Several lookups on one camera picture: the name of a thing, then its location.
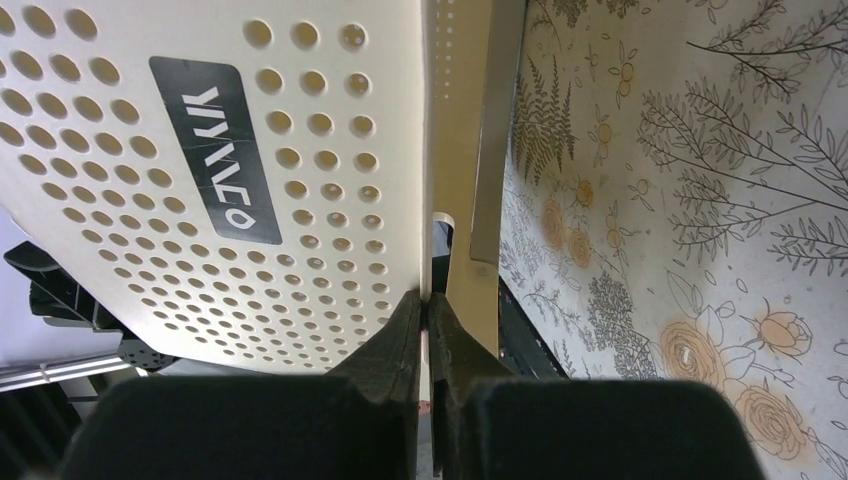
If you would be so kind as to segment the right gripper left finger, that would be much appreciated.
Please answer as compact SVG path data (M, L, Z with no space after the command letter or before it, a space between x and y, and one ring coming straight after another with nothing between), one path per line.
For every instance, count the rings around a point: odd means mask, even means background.
M98 403L63 479L411 479L422 302L322 375L156 376Z

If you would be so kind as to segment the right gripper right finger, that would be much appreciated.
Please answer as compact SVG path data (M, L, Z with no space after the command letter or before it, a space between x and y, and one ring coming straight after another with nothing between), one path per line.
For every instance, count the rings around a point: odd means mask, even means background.
M740 420L713 388L669 380L514 374L427 307L433 469L444 479L760 479Z

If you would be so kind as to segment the cream perforated basket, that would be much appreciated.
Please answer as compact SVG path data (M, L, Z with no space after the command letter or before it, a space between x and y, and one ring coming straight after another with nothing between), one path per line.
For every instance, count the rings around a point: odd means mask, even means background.
M430 293L498 346L523 1L5 1L1 209L156 351L320 373Z

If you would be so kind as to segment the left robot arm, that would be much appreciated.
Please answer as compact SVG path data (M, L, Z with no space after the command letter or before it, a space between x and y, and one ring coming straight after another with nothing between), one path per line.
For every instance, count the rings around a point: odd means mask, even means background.
M3 254L12 268L30 281L31 313L45 323L64 328L89 328L95 333L121 334L118 357L149 373L176 363L179 358L160 353L140 339L93 295L79 284L45 250L25 241Z

